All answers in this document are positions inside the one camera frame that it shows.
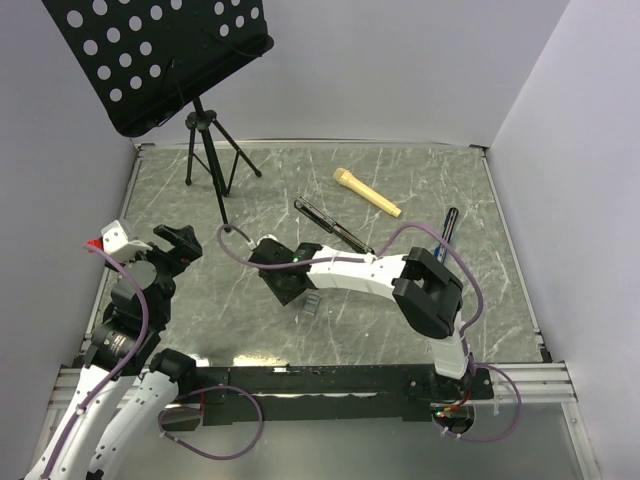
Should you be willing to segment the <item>grey staple strip block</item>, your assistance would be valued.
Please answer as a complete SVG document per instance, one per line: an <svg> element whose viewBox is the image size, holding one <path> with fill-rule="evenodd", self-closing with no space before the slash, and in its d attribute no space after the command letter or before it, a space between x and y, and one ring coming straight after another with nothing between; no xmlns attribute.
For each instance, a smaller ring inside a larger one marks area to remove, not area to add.
<svg viewBox="0 0 640 480"><path fill-rule="evenodd" d="M320 308L321 297L316 294L309 294L304 302L302 311L305 314L315 316Z"/></svg>

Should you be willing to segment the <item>black stapler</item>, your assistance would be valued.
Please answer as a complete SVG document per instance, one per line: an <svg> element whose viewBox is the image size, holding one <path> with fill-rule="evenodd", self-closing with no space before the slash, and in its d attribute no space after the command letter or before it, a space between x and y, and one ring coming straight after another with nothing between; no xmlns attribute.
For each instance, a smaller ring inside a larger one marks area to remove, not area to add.
<svg viewBox="0 0 640 480"><path fill-rule="evenodd" d="M304 197L298 197L294 201L294 208L302 213L305 217L315 223L324 231L335 235L345 244L347 244L354 252L360 254L374 253L374 249L364 241L357 238L353 233L347 230L339 222L328 216L323 211L316 208Z"/></svg>

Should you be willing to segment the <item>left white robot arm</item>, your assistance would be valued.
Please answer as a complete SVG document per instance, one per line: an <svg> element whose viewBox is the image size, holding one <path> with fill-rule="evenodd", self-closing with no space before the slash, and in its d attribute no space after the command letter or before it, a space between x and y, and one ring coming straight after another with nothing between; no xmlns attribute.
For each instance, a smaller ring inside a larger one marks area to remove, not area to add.
<svg viewBox="0 0 640 480"><path fill-rule="evenodd" d="M119 220L85 244L118 279L91 335L69 405L27 478L114 478L160 412L196 393L195 360L156 347L171 319L174 279L201 257L202 247L190 225L160 224L153 232L169 250L139 240Z"/></svg>

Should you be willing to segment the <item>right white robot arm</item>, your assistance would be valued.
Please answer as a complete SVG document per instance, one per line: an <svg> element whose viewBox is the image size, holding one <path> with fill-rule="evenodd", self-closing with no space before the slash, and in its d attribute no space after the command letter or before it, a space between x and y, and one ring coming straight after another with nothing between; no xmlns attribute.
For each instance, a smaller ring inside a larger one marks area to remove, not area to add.
<svg viewBox="0 0 640 480"><path fill-rule="evenodd" d="M322 289L393 301L409 326L428 340L438 390L458 398L470 388L469 353L461 334L462 283L427 250L413 247L404 255L376 256L309 242L291 250L264 238L249 262L283 305L307 290Z"/></svg>

